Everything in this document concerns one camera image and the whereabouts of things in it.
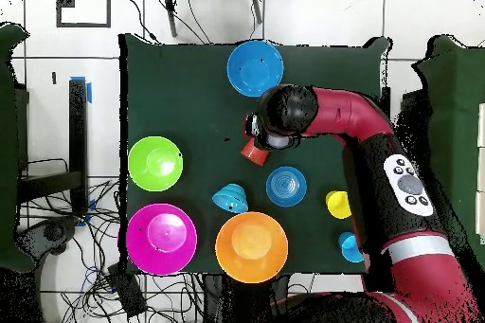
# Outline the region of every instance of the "green panel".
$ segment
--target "green panel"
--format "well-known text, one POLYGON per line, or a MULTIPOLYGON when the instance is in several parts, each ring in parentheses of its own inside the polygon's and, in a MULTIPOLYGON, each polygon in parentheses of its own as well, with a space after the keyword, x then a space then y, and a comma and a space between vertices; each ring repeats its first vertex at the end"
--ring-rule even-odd
POLYGON ((478 105, 485 102, 485 49, 460 47, 441 36, 434 42, 432 56, 418 68, 433 108, 428 131, 431 169, 485 267, 485 246, 476 234, 476 142, 478 105))
MULTIPOLYGON (((237 93, 226 75, 234 45, 148 45, 125 35, 128 46, 128 147, 148 135, 172 140, 184 155, 184 171, 172 188, 147 192, 131 180, 128 217, 151 203, 170 203, 194 221, 198 245, 188 272, 221 272, 214 243, 232 216, 216 207, 212 195, 229 183, 240 184, 249 209, 275 218, 288 236, 283 272, 361 273, 363 263, 343 259, 337 239, 351 231, 350 220, 336 220, 325 207, 332 189, 346 189, 341 146, 331 137, 303 141, 293 150, 270 153, 260 168, 240 155, 247 138, 244 117, 255 99, 237 93), (308 190, 297 206, 273 205, 265 181, 279 166, 303 172, 308 190)), ((378 97, 385 38, 363 47, 278 46, 284 60, 283 83, 348 89, 378 97)))
POLYGON ((27 37, 21 27, 4 23, 0 25, 0 267, 17 272, 31 270, 35 263, 21 252, 13 242, 17 216, 17 177, 19 148, 17 141, 17 114, 13 91, 13 74, 10 64, 11 51, 27 37))

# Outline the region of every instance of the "red cup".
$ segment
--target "red cup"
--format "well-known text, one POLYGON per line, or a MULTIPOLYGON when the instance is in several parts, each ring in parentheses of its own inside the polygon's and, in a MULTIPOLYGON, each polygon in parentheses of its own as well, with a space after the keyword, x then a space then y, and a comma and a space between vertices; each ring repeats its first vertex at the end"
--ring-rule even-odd
POLYGON ((261 149, 258 149, 256 146, 254 146, 254 137, 252 137, 241 150, 241 154, 246 159, 251 160, 258 166, 262 166, 264 164, 264 160, 266 160, 268 152, 262 151, 261 149))

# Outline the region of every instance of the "floor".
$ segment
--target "floor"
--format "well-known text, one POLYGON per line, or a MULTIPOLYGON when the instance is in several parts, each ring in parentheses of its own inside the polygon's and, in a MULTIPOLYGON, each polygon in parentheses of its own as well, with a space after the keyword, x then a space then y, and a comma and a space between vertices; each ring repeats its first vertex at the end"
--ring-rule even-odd
MULTIPOLYGON (((200 43, 178 20, 178 37, 171 37, 167 14, 158 0, 133 1, 139 6, 139 14, 129 0, 111 0, 111 27, 107 28, 56 27, 56 0, 0 0, 0 22, 20 24, 30 35, 15 47, 11 61, 15 77, 30 92, 30 161, 54 157, 68 160, 68 80, 84 76, 92 83, 92 102, 88 103, 89 184, 92 187, 106 181, 115 183, 119 174, 118 33, 136 33, 149 40, 141 20, 163 44, 200 43)), ((105 0, 76 0, 74 8, 62 9, 63 22, 104 23, 104 3, 105 0)), ((253 32, 251 0, 190 0, 190 3, 212 43, 238 42, 248 39, 253 32)), ((264 37, 284 45, 358 46, 375 36, 391 38, 393 46, 388 56, 386 83, 391 87, 391 114, 395 116, 402 94, 422 87, 411 64, 424 57, 432 36, 452 34, 469 46, 483 43, 484 5, 485 0, 266 0, 264 37)), ((188 0, 178 0, 176 10, 204 39, 188 0)), ((257 26, 253 38, 261 37, 262 26, 257 26)), ((31 164, 29 174, 62 170, 61 161, 51 161, 31 164)), ((91 198, 96 199, 101 190, 102 186, 95 188, 91 198)), ((45 216, 44 211, 34 207, 30 204, 28 209, 23 209, 25 217, 21 227, 41 220, 35 216, 45 216)), ((99 201, 98 207, 117 210, 111 193, 99 201)), ((103 220, 93 217, 91 222, 100 227, 103 220)), ((116 236, 115 223, 104 224, 104 228, 116 236)), ((88 266, 99 262, 94 259, 98 255, 93 253, 93 238, 86 226, 77 227, 75 238, 83 249, 84 262, 88 266)), ((116 239, 106 237, 102 247, 106 264, 116 262, 116 239)), ((68 308, 64 299, 74 301, 82 296, 89 285, 86 273, 80 248, 73 242, 60 256, 47 258, 41 286, 47 323, 61 323, 68 308)), ((181 309, 189 304, 183 277, 143 277, 140 284, 153 309, 181 309)), ((293 292, 362 290, 358 276, 294 275, 291 284, 298 284, 292 287, 293 292)), ((115 302, 110 302, 109 307, 113 312, 119 309, 115 302)), ((180 314, 172 315, 180 321, 180 314)), ((148 323, 149 319, 150 323, 168 323, 165 316, 154 311, 140 316, 139 321, 127 320, 125 315, 114 316, 112 321, 148 323)), ((194 321, 194 313, 184 314, 184 320, 194 321)), ((90 318, 85 323, 108 322, 106 318, 90 318)))

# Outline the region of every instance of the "blue bowl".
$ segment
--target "blue bowl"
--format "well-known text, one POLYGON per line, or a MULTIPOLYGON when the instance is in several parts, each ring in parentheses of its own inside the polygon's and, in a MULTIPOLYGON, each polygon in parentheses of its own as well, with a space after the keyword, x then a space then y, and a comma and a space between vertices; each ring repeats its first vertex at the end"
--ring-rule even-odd
POLYGON ((258 40, 238 45, 227 61, 227 77, 242 95, 258 98, 283 77, 283 59, 273 45, 258 40))
POLYGON ((279 167, 266 180, 266 194, 271 202, 281 207, 299 204, 306 192, 305 177, 294 167, 279 167))
POLYGON ((342 255, 346 260, 351 261, 352 263, 358 263, 364 260, 364 256, 359 251, 355 234, 340 234, 340 237, 338 237, 338 244, 340 245, 342 255))

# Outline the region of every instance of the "yellow cup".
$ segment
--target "yellow cup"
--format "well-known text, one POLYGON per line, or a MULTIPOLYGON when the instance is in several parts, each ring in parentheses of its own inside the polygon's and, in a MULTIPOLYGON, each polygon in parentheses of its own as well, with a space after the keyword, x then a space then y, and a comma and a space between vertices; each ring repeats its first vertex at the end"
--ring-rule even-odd
POLYGON ((336 219, 345 219, 351 215, 349 198, 344 190, 332 190, 325 197, 327 209, 336 219))

